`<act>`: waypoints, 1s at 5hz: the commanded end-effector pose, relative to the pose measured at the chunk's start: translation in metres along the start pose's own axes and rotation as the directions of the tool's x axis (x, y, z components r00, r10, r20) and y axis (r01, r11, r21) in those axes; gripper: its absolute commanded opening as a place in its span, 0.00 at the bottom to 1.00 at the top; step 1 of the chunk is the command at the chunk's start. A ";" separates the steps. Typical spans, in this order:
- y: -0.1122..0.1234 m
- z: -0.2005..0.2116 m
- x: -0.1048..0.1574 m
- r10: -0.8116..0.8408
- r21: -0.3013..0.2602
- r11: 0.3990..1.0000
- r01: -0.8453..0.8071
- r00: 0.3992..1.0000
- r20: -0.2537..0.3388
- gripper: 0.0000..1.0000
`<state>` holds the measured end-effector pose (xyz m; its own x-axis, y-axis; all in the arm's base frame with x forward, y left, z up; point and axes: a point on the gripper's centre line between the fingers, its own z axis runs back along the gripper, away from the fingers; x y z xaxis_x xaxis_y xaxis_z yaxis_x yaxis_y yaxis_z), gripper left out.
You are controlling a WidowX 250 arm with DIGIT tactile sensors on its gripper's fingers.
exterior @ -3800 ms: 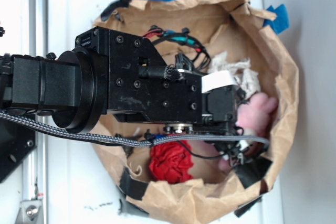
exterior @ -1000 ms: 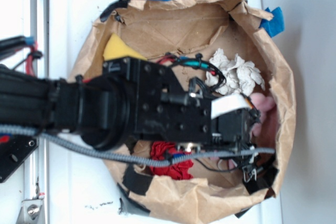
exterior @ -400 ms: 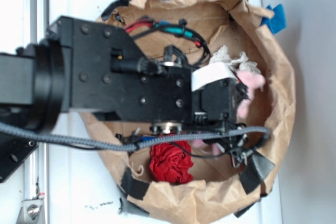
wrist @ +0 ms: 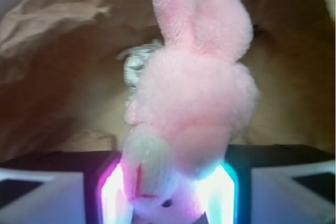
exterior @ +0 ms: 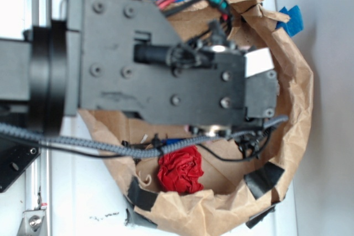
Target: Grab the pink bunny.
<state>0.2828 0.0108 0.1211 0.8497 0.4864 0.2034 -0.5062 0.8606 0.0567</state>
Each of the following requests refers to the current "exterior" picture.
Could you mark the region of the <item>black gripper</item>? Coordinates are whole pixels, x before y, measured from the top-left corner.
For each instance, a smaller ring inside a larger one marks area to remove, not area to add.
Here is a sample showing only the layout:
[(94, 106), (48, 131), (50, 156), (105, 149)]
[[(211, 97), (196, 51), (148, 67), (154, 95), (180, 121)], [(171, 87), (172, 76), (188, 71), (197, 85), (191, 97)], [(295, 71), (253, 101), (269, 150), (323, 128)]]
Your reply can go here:
[(245, 115), (238, 125), (190, 126), (194, 135), (234, 140), (243, 159), (259, 158), (278, 127), (275, 117), (278, 80), (274, 70), (246, 78)]

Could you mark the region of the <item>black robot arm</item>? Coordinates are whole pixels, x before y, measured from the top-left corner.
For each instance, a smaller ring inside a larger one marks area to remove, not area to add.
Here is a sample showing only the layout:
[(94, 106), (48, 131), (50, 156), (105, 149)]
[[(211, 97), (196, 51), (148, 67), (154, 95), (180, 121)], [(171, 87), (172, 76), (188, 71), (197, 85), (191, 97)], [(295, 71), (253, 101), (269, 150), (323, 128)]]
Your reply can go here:
[[(151, 158), (208, 140), (270, 134), (277, 73), (268, 49), (228, 40), (227, 0), (65, 0), (63, 20), (1, 40), (1, 137)], [(138, 151), (60, 137), (78, 109), (187, 125), (193, 138)]]

